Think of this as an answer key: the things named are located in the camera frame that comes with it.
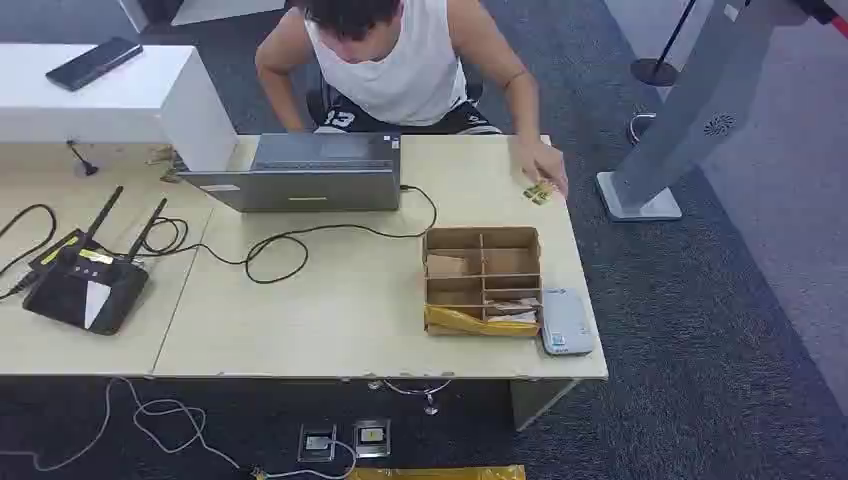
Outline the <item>person's left hand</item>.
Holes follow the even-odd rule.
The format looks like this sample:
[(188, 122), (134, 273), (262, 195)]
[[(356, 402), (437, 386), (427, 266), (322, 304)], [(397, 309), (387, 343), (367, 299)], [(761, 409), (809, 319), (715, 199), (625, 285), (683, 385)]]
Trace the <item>person's left hand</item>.
[(568, 197), (569, 184), (562, 151), (544, 143), (539, 136), (515, 136), (512, 154), (525, 175), (534, 183), (550, 182), (563, 198)]

